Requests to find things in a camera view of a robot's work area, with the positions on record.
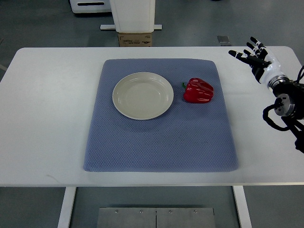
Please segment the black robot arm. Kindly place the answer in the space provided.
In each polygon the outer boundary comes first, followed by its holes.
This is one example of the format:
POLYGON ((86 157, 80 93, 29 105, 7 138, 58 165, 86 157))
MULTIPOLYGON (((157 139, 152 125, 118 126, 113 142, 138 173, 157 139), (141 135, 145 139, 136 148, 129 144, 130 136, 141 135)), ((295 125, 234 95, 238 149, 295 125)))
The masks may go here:
POLYGON ((275 102, 263 110, 263 120, 272 128, 279 131, 291 131, 296 137, 295 148, 304 151, 304 125, 299 121, 304 118, 304 85, 300 80, 304 77, 304 69, 301 68, 297 79, 290 80, 287 77, 279 77, 270 84, 276 97, 275 102), (277 125, 269 116, 269 111, 281 117, 285 127, 277 125))

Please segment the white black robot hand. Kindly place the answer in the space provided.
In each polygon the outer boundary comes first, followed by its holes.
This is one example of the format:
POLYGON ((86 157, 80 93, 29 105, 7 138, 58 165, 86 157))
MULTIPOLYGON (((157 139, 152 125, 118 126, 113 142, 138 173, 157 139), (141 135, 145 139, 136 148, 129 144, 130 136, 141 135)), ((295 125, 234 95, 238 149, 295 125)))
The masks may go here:
POLYGON ((282 76, 284 73, 281 71, 281 64, 273 52, 256 38, 251 37, 250 40, 251 43, 247 42, 247 47, 251 51, 244 49, 242 53, 230 50, 228 53, 249 65, 256 81, 260 84, 267 85, 272 78, 282 76))

